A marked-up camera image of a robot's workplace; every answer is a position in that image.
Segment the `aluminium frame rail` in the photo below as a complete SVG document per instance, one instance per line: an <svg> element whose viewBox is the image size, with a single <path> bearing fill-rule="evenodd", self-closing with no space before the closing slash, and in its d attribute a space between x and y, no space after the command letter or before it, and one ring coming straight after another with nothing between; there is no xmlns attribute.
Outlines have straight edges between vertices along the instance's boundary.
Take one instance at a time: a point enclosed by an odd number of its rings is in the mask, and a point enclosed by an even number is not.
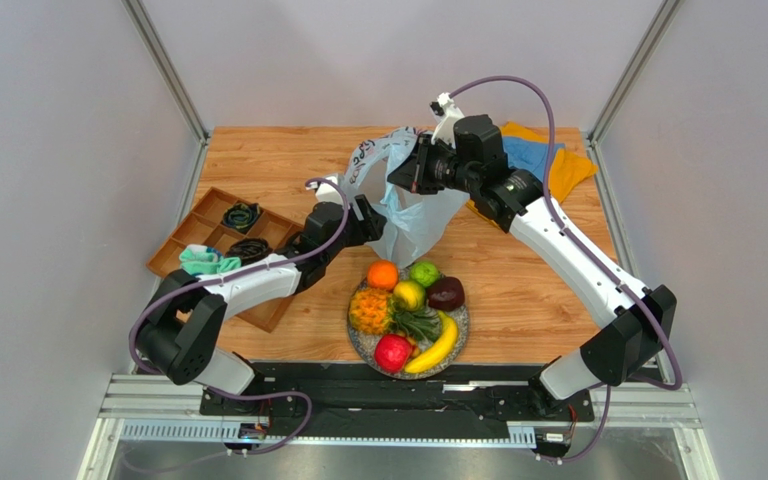
<svg viewBox="0 0 768 480"><path fill-rule="evenodd" d="M123 0L137 33L156 65L188 128L199 144L205 145L210 139L210 132L205 126L197 108L187 91L183 79L162 41L150 13L141 0Z"/></svg>

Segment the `yellow green lemon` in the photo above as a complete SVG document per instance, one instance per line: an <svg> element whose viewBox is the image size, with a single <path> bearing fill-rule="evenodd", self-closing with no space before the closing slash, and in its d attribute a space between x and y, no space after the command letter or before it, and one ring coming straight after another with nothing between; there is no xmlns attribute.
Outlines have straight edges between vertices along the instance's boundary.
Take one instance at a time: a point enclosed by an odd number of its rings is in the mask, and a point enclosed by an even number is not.
<svg viewBox="0 0 768 480"><path fill-rule="evenodd" d="M415 280L399 281L392 291L392 299L401 309L411 312L426 307L425 288Z"/></svg>

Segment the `teal sock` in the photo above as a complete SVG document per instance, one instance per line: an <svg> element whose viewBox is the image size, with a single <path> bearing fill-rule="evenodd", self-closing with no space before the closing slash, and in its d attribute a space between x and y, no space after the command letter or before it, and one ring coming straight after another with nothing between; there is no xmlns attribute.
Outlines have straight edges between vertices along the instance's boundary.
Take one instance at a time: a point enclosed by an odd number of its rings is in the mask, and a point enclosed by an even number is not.
<svg viewBox="0 0 768 480"><path fill-rule="evenodd" d="M193 276L225 274L241 267L238 257L226 257L213 247L199 244L188 245L178 260L180 268Z"/></svg>

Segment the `light blue plastic bag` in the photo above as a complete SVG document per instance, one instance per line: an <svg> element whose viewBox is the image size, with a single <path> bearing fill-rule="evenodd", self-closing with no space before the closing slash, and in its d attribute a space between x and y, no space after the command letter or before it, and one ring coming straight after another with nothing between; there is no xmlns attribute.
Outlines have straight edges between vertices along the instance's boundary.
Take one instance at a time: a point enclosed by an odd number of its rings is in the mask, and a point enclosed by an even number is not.
<svg viewBox="0 0 768 480"><path fill-rule="evenodd" d="M347 196L364 195L386 218L382 237L370 247L400 268L427 254L468 201L468 195L457 190L419 195L387 181L387 175L408 159L422 132L400 127L361 142L350 154L340 183Z"/></svg>

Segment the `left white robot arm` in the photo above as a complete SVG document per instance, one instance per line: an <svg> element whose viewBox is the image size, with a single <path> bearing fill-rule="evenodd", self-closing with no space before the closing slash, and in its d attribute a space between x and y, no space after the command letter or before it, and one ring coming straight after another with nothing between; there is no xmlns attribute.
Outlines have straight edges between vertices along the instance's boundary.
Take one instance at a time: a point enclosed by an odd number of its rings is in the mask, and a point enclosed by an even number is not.
<svg viewBox="0 0 768 480"><path fill-rule="evenodd" d="M224 322L308 290L339 253L381 239L386 224L363 195L320 202L300 231L257 262L201 277L182 269L170 273L131 329L131 354L147 358L176 385L198 383L222 394L242 394L255 371L241 355L218 347Z"/></svg>

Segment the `blue bucket hat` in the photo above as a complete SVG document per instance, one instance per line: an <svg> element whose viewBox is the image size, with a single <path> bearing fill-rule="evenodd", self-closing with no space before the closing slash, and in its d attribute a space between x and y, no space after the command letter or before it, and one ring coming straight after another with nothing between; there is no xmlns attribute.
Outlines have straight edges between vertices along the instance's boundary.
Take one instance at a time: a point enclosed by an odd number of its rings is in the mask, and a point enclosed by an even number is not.
<svg viewBox="0 0 768 480"><path fill-rule="evenodd" d="M505 153L508 155L508 165L512 169L526 170L535 176L538 180L547 183L548 180L556 181L564 178L563 144L555 144L553 153L555 155L550 169L546 172L547 151L549 145L538 141L527 140L514 136L504 136L502 138Z"/></svg>

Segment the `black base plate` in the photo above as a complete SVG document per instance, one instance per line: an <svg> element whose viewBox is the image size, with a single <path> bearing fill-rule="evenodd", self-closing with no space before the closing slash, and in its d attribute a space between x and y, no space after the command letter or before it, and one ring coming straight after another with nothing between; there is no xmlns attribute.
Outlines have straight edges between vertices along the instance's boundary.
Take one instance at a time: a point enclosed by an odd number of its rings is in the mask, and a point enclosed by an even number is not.
<svg viewBox="0 0 768 480"><path fill-rule="evenodd" d="M530 397L531 365L454 364L421 380L397 380L365 363L257 362L244 402L203 394L206 416L268 420L271 434L291 432L313 404L306 436L429 440L500 440L511 422L541 422Z"/></svg>

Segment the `yellow banana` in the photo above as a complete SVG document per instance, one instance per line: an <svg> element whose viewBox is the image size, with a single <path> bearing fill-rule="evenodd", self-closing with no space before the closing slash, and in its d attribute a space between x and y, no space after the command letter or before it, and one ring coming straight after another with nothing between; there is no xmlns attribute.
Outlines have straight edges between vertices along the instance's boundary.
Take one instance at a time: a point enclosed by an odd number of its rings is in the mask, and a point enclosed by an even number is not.
<svg viewBox="0 0 768 480"><path fill-rule="evenodd" d="M430 347L406 363L403 368L404 373L430 376L432 371L441 366L454 351L459 336L457 322L441 310L437 313L441 326L440 336Z"/></svg>

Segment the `green apple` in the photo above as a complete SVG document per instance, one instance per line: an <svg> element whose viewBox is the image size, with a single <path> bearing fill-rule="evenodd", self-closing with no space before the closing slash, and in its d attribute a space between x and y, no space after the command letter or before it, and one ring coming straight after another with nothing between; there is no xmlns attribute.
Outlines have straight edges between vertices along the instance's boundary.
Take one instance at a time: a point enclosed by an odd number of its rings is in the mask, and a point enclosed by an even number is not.
<svg viewBox="0 0 768 480"><path fill-rule="evenodd" d="M415 262L409 269L409 278L423 288L431 287L441 278L441 273L437 266L426 260Z"/></svg>

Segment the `orange fruit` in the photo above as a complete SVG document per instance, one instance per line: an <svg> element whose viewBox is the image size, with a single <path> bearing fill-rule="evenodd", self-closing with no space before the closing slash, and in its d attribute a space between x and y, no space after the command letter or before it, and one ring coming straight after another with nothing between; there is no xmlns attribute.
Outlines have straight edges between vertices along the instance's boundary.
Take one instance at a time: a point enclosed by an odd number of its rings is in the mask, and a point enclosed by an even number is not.
<svg viewBox="0 0 768 480"><path fill-rule="evenodd" d="M392 291L399 281L399 268L387 260L373 262L366 272L366 283L369 288Z"/></svg>

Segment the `red apple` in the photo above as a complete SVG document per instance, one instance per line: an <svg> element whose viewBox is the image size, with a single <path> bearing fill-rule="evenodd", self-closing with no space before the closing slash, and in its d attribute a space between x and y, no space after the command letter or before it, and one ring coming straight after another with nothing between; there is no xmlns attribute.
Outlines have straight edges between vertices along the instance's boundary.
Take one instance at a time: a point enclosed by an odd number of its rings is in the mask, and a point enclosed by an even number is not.
<svg viewBox="0 0 768 480"><path fill-rule="evenodd" d="M387 373L400 372L410 359L414 346L397 334L381 337L374 351L375 363Z"/></svg>

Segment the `speckled ceramic plate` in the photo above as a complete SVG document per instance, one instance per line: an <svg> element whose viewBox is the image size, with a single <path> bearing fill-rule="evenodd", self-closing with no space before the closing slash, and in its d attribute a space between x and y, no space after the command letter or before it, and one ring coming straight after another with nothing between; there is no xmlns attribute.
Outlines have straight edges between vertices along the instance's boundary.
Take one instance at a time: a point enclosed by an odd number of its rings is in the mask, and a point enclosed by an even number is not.
<svg viewBox="0 0 768 480"><path fill-rule="evenodd" d="M350 297L347 331L374 370L400 380L430 378L466 346L470 316L463 285L429 262L397 270L377 261Z"/></svg>

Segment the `dark purple fruit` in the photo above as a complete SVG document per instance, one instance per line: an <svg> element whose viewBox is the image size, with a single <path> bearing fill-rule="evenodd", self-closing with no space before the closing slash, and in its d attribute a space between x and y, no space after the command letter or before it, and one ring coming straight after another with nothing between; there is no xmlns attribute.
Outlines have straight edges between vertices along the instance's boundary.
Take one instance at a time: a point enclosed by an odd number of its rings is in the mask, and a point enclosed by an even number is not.
<svg viewBox="0 0 768 480"><path fill-rule="evenodd" d="M442 277L426 289L426 298L429 307L449 312L465 304L466 294L458 278Z"/></svg>

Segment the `yellow cloth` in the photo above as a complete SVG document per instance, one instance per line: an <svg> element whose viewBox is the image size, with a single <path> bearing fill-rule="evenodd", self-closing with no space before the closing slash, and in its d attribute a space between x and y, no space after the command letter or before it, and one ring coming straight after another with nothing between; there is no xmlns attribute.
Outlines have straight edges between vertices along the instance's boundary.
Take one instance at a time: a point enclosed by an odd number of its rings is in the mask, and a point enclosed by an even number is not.
<svg viewBox="0 0 768 480"><path fill-rule="evenodd" d="M500 130L509 167L527 170L542 183L549 182L549 191L558 202L563 202L575 187L598 172L598 166L591 160L563 143L556 143L554 159L546 173L547 138L515 122L504 124Z"/></svg>

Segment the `brown wooden divided tray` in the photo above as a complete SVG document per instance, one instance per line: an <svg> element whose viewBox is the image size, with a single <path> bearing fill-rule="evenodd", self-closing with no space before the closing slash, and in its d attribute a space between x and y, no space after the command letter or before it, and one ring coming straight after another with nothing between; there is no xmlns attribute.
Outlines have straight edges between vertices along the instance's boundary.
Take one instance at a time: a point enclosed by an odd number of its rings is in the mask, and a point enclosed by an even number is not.
<svg viewBox="0 0 768 480"><path fill-rule="evenodd" d="M212 187L162 242L146 268L163 278L180 268L179 255L190 244L214 247L225 254L235 243L247 238L262 239L276 249L302 229L302 226L263 208L253 223L238 231L224 223L224 214L233 206L251 203L224 190Z"/></svg>

